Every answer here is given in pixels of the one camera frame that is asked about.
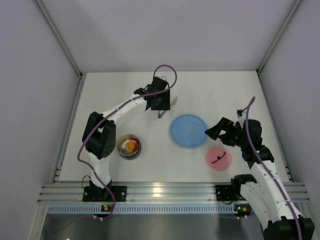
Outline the orange swirl pastry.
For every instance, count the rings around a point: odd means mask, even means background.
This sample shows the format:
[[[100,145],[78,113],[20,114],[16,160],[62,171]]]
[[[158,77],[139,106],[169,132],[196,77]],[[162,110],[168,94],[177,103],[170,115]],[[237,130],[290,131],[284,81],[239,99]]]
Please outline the orange swirl pastry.
[[[135,141],[134,140],[131,140],[126,146],[125,146],[125,150],[129,153],[132,153],[134,152],[134,145],[135,145]]]

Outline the black steel lunch box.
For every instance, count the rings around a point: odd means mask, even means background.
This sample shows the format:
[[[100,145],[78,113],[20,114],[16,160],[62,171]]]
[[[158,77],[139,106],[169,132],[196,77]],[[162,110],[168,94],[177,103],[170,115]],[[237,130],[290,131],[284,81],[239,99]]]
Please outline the black steel lunch box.
[[[140,155],[142,144],[137,136],[133,134],[126,134],[117,140],[116,149],[122,158],[126,160],[133,160]]]

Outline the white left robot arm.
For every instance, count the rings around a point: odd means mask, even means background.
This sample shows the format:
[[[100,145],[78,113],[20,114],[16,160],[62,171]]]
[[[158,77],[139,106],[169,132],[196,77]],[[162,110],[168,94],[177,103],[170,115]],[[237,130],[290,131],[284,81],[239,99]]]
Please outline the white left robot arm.
[[[105,112],[94,111],[89,115],[77,160],[90,168],[90,187],[96,192],[111,191],[109,156],[116,147],[117,128],[147,110],[170,110],[173,86],[154,75],[150,84],[136,89],[124,102]]]

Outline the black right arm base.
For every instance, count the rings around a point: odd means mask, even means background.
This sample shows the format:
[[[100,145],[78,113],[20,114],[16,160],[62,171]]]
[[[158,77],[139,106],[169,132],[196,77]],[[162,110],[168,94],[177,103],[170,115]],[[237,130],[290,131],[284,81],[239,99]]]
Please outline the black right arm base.
[[[236,201],[243,201],[244,198],[237,193],[231,185],[220,184],[215,186],[216,199],[219,202],[223,202],[227,205]]]

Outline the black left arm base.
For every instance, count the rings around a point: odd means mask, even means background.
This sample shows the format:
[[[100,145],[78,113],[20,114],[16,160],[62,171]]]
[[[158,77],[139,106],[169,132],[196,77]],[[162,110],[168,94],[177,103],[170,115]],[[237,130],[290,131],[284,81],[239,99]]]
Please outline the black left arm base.
[[[116,202],[125,202],[127,198],[127,186],[116,185],[111,186],[111,192]],[[104,188],[86,186],[82,196],[83,202],[113,202],[112,195]]]

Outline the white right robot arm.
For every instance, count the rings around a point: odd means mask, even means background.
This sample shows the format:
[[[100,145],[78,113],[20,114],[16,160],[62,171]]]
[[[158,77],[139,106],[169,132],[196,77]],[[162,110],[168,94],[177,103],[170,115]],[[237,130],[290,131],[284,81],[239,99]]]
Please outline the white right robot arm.
[[[315,225],[292,203],[278,175],[274,157],[263,145],[259,121],[249,119],[241,124],[223,117],[205,134],[213,140],[220,139],[224,145],[240,148],[250,173],[232,178],[232,190],[254,211],[265,240],[312,239]]]

